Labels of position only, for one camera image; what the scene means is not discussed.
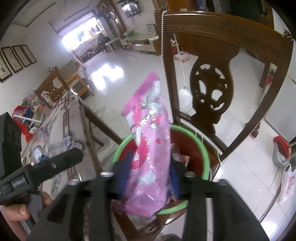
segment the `pink bag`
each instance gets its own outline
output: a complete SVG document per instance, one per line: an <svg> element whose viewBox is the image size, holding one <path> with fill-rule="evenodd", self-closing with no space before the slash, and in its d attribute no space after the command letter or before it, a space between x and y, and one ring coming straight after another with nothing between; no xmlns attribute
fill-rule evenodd
<svg viewBox="0 0 296 241"><path fill-rule="evenodd" d="M120 209L149 218L166 204L170 165L170 120L155 72L126 103L122 115L138 148Z"/></svg>

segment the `white tiled floor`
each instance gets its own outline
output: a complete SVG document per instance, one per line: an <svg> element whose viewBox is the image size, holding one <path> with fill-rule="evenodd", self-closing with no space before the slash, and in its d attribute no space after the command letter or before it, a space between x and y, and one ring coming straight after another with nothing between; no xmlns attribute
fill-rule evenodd
<svg viewBox="0 0 296 241"><path fill-rule="evenodd" d="M184 63L185 83L181 65L175 61L178 90L184 85L190 89L189 76L196 56ZM121 116L123 107L145 77L155 71L160 76L160 91L171 115L168 88L161 57L119 50L114 53L100 53L87 63L87 71L92 76L95 96L84 102L121 138L130 134L129 126ZM216 135L230 145L241 132L257 108L262 89L258 86L264 65L248 56L244 50L231 60L230 69L234 81L234 97L228 110L215 125ZM189 115L195 110L192 105L182 109ZM105 146L98 147L98 157L105 170L111 167L110 160L117 144L104 133L98 138ZM273 137L276 132L263 120L256 139L248 137L222 164L220 175L227 179L241 195L255 216L259 219L273 199L280 183L282 170L272 162ZM272 239L282 220L291 218L293 199L284 204L275 203L270 213L261 223ZM162 234L182 235L185 215L166 226ZM208 225L208 240L213 239L212 225Z"/></svg>

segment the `small white table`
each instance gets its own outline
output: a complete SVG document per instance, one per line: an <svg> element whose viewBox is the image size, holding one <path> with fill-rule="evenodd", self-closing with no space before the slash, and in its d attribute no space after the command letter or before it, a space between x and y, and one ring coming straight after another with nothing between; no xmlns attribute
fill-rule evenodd
<svg viewBox="0 0 296 241"><path fill-rule="evenodd" d="M107 46L109 50L114 52L114 50L113 50L113 48L111 46L111 43L116 42L117 40L121 40L121 38L118 37L118 38L112 39L109 42L105 43L104 45Z"/></svg>

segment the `floral tablecloth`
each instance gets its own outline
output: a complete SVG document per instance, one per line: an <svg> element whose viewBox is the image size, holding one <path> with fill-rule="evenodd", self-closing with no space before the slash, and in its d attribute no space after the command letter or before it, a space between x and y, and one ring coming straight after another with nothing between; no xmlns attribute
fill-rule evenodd
<svg viewBox="0 0 296 241"><path fill-rule="evenodd" d="M46 161L68 149L77 147L84 154L83 161L58 175L45 181L41 189L55 199L72 178L81 181L94 179L96 172L86 145L81 121L79 96L71 91L60 99L50 111L46 119L38 127L33 139L22 153L25 164Z"/></svg>

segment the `chair back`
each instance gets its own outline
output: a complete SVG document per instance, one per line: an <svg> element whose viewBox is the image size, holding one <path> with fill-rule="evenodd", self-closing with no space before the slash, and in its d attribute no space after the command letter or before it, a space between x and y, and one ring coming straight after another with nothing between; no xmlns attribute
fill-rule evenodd
<svg viewBox="0 0 296 241"><path fill-rule="evenodd" d="M161 36L162 9L155 11ZM190 89L196 113L189 116L179 108L178 89L170 39L173 33L185 34L198 56L190 74ZM226 146L216 135L214 124L228 109L234 94L229 62L244 48L277 70L263 101L235 140ZM185 119L209 137L223 152L221 159L234 151L255 129L273 103L286 77L292 56L293 38L248 19L212 12L167 12L164 14L163 60L174 123Z"/></svg>
<svg viewBox="0 0 296 241"><path fill-rule="evenodd" d="M41 96L42 92L48 92L50 99L55 103L62 97L62 90L64 90L64 88L56 88L54 86L53 81L55 78L58 78L63 87L66 90L69 90L68 85L64 81L57 67L54 67L54 70L50 73L50 75L42 82L37 90L35 90L35 93L39 97L39 99L44 102L49 108L51 108L52 106Z"/></svg>

